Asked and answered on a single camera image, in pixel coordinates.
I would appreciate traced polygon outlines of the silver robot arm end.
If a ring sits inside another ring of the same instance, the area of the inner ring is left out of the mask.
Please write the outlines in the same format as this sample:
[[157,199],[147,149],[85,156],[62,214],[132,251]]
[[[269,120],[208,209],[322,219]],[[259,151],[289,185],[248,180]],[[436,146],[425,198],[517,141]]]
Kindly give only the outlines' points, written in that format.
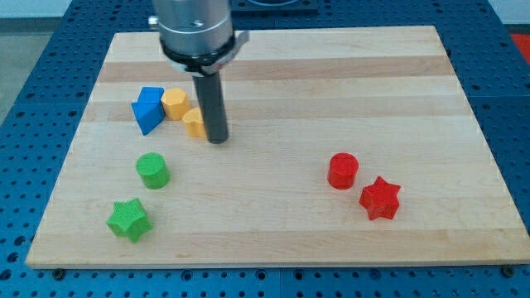
[[159,31],[161,48],[181,72],[206,77],[220,72],[249,41],[237,33],[229,0],[153,0],[149,24]]

